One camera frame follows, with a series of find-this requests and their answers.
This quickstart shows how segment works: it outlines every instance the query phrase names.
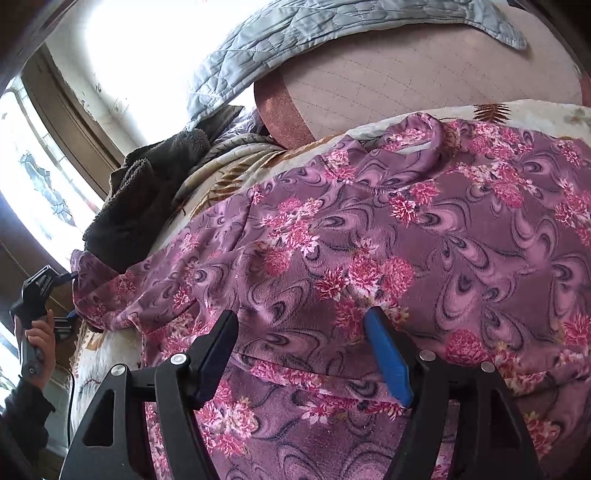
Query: blue gripper tip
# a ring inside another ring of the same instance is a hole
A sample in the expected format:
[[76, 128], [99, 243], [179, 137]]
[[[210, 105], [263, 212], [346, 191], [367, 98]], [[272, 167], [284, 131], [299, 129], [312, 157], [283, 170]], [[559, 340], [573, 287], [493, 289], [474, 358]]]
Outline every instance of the blue gripper tip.
[[390, 393], [403, 407], [409, 407], [413, 402], [413, 391], [410, 388], [408, 366], [373, 309], [365, 315], [365, 333]]

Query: patterned blanket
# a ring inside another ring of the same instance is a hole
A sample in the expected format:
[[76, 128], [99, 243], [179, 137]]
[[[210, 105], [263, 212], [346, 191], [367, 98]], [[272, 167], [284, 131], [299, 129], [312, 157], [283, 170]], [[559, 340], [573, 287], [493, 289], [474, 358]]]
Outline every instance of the patterned blanket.
[[[492, 361], [557, 476], [591, 424], [590, 161], [579, 140], [411, 115], [214, 205], [124, 275], [77, 252], [74, 301], [98, 327], [135, 326], [148, 366], [237, 312], [225, 378], [196, 413], [222, 478], [381, 480], [409, 412], [365, 340], [373, 305], [420, 348]], [[169, 478], [153, 405], [147, 419]]]

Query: silver bolt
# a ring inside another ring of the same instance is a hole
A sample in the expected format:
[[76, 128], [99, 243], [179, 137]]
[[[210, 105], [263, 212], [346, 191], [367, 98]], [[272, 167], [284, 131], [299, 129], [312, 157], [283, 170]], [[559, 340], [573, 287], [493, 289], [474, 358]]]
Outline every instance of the silver bolt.
[[120, 375], [123, 375], [125, 373], [125, 365], [115, 365], [113, 368], [111, 368], [111, 375], [118, 377]]
[[184, 353], [175, 353], [172, 357], [170, 357], [170, 363], [173, 365], [182, 365], [187, 361], [187, 355]]
[[426, 362], [433, 362], [433, 360], [435, 360], [435, 352], [432, 352], [431, 350], [421, 350], [418, 353], [418, 356], [421, 360]]
[[495, 366], [490, 362], [482, 362], [480, 364], [480, 368], [482, 368], [483, 372], [486, 372], [488, 374], [491, 374], [496, 370]]

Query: garment sleeve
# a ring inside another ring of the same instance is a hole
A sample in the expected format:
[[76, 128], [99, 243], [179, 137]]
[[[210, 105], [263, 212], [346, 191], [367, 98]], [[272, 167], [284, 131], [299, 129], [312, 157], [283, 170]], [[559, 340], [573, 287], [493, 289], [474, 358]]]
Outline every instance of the garment sleeve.
[[47, 446], [45, 421], [55, 410], [39, 388], [22, 379], [6, 399], [2, 419], [31, 463], [36, 463], [39, 450]]

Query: gray quilted fabric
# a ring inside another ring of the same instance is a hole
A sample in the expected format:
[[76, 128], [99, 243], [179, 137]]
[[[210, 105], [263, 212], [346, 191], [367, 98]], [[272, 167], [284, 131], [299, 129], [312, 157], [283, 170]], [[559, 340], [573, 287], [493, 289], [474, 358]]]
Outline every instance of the gray quilted fabric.
[[287, 59], [335, 38], [413, 23], [464, 23], [524, 50], [490, 0], [273, 0], [237, 26], [195, 72], [188, 129]]

